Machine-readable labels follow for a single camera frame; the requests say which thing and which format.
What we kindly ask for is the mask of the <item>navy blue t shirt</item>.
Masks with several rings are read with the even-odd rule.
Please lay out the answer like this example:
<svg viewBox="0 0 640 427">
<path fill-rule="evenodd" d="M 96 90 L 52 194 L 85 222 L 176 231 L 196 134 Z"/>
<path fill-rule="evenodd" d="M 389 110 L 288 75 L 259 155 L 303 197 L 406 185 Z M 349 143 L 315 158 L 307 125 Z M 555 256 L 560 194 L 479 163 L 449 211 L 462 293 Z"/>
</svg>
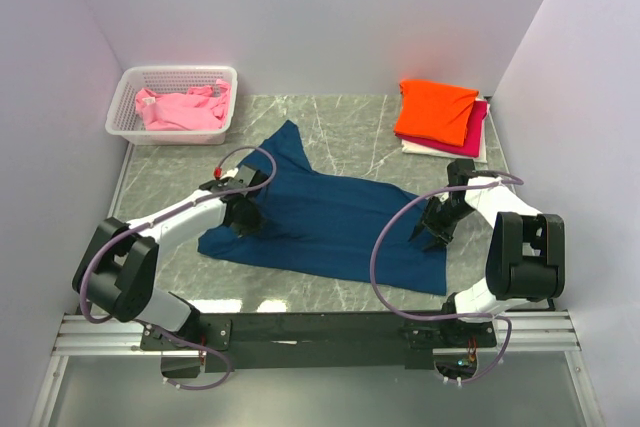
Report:
<svg viewBox="0 0 640 427">
<path fill-rule="evenodd" d="M 445 295 L 445 249 L 427 249 L 432 239 L 428 232 L 412 235 L 423 203 L 393 224 L 378 253 L 371 253 L 383 227 L 414 194 L 392 184 L 314 171 L 291 121 L 260 147 L 243 161 L 275 175 L 256 198 L 262 225 L 243 237 L 228 227 L 210 229 L 198 240 L 200 254 L 359 282 L 369 280 L 369 263 L 374 261 L 380 284 Z"/>
</svg>

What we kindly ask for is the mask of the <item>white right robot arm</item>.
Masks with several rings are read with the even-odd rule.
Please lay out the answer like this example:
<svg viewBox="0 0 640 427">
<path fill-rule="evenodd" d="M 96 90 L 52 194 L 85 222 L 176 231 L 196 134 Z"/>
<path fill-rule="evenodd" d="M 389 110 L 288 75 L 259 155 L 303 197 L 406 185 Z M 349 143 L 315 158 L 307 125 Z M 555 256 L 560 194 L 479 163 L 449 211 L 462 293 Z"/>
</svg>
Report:
<svg viewBox="0 0 640 427">
<path fill-rule="evenodd" d="M 447 166 L 448 185 L 422 201 L 411 239 L 428 232 L 427 251 L 445 248 L 458 223 L 473 212 L 492 229 L 484 277 L 451 295 L 436 318 L 420 328 L 428 336 L 460 346 L 505 311 L 529 302 L 555 299 L 566 280 L 564 220 L 528 205 L 510 190 L 522 181 L 506 172 L 478 170 L 472 160 Z"/>
</svg>

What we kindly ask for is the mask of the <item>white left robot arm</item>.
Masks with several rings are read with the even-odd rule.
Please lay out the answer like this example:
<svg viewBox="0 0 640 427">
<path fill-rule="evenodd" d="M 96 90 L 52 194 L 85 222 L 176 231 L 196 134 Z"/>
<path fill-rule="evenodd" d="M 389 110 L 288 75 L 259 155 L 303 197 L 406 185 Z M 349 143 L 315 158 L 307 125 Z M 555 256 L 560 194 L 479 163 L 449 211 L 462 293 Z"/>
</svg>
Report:
<svg viewBox="0 0 640 427">
<path fill-rule="evenodd" d="M 241 166 L 154 214 L 103 220 L 76 270 L 73 290 L 120 322 L 158 326 L 176 348 L 193 346 L 203 335 L 200 311 L 156 287 L 157 268 L 166 254 L 210 229 L 226 227 L 240 236 L 258 230 L 262 217 L 253 198 L 268 179 Z"/>
</svg>

